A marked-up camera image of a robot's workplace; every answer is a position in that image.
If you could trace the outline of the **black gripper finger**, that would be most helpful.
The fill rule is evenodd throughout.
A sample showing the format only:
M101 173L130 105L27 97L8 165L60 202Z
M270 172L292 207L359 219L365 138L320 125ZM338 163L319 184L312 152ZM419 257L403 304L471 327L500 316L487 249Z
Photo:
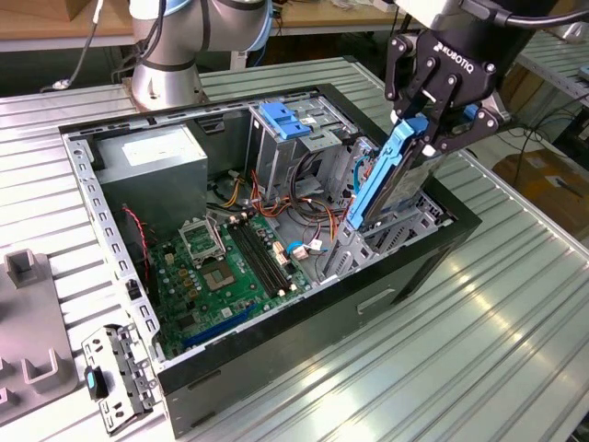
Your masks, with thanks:
M385 76L385 97L392 103L391 120L412 118L427 103L427 98L419 92L411 99L410 110L400 112L400 102L408 99L406 88L416 78L417 48L422 34L395 34L387 43L387 62Z
M468 105L446 115L439 125L431 118L424 142L439 153L453 153L487 138L503 126L503 113L486 105Z

